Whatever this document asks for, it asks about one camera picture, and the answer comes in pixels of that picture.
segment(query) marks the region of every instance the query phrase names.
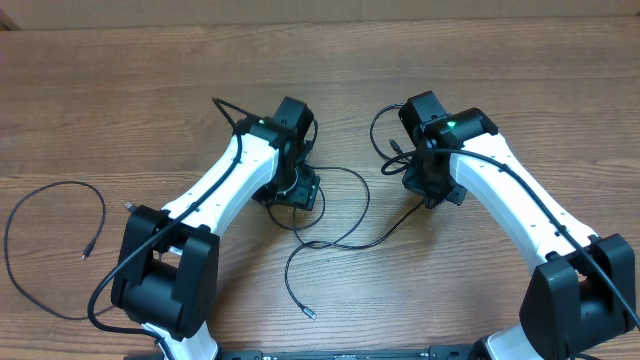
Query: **black base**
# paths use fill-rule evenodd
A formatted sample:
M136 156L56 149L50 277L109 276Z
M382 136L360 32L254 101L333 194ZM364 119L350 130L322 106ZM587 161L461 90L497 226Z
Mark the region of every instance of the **black base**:
M278 193L278 189L263 186L253 194L253 199L261 204L273 203L311 211L318 195L320 177L315 171L302 164L296 167L298 173L296 185L286 195Z
M218 360L468 360L473 345L434 345L422 350L357 350L262 353L223 351Z

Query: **black bracket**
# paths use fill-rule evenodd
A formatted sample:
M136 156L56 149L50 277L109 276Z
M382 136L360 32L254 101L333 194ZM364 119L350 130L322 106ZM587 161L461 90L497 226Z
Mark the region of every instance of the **black bracket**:
M254 195L263 204L281 204L301 210L312 210L318 194L320 177L304 164L313 143L304 141L314 116L301 101L285 97L273 118L247 118L246 132L269 141L280 150L274 179Z
M585 250L635 309L633 249L618 234L592 241ZM631 316L577 252L547 258L536 267L520 308L522 329L543 359L567 359L633 329Z
M166 211L138 206L124 231L118 262L171 222ZM193 336L206 320L216 296L220 239L207 226L179 224L154 250L182 250L173 267L143 252L120 271L113 282L111 302L137 323L153 323L177 340Z
M476 108L455 115L447 113L431 91L407 100L398 115L416 146L416 155L411 158L402 178L404 187L424 196L428 208L445 200L462 204L467 189L451 177L451 155L434 154L428 150L460 149L466 140L484 133L497 134L498 127Z

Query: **metal connector tip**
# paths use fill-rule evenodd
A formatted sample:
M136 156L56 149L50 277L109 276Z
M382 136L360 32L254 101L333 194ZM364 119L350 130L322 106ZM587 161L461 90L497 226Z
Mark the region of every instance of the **metal connector tip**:
M126 203L124 203L124 207L126 207L130 213L133 213L137 209L136 204L132 203L131 201L127 201Z
M311 320L315 320L315 319L317 319L317 318L318 318L318 317L316 316L316 313L314 313L313 311L311 311L311 309L309 309L309 308L308 308L308 307L306 307L306 306L302 308L302 312L303 312L303 313L305 313L305 314L307 314L307 316L308 316L308 317L309 317L309 319L311 319Z
M402 155L402 149L400 148L400 145L398 145L398 143L393 140L393 139L389 139L389 144L391 145L391 148L393 149L393 151L396 152L396 154L398 155Z

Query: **white arm link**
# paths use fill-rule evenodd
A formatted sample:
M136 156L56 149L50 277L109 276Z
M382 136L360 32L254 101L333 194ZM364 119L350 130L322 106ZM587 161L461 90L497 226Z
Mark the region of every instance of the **white arm link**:
M500 134L483 134L464 143L463 150L492 157L509 165L558 218L567 231L582 246L591 242L588 236L595 232L564 210L513 156ZM491 216L504 229L524 258L529 273L547 262L545 256L555 251L567 255L575 248L556 233L556 228L531 199L529 194L509 174L482 160L466 155L452 154L451 175L484 205Z
M543 360L529 343L520 323L489 336L487 350L491 360Z
M214 360L218 355L218 344L209 335L206 321L195 335L182 341L174 340L168 331L153 324L144 323L142 327L162 336L175 360Z
M170 210L171 218L183 213L227 171L237 151L234 136L220 160L191 189L162 209ZM222 236L251 196L273 179L278 168L278 154L279 150L271 147L268 141L251 134L242 135L241 162L222 185L182 222L194 228L207 225L213 234Z

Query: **wood grain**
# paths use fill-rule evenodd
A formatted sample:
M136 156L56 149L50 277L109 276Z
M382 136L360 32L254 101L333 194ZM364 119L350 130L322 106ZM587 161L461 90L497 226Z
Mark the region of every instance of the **wood grain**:
M633 16L640 0L0 0L27 30Z
M185 191L220 156L229 128L219 96L273 114L284 96L320 123L315 165L362 173L372 203L350 242L364 243L419 199L383 177L368 141L375 112L426 90L446 109L477 106L535 177L602 235L638 251L640 19L575 18L333 25L182 27L0 34L0 225L26 193L75 179L107 201L104 232L86 189L29 200L10 252L18 280L47 304L81 315L115 264L127 200L155 208ZM409 149L392 114L376 139ZM307 239L333 239L364 206L352 176L321 171L326 219ZM290 212L278 210L288 219ZM317 215L308 214L308 219ZM363 252L302 252L283 284L292 234L249 204L222 240L219 296L209 324L227 349L268 351L419 348L472 342L517 321L529 281L520 256L478 201L421 210L386 243ZM119 311L104 321L134 326ZM637 334L593 350L635 359ZM147 338L54 319L0 276L0 357L119 359Z

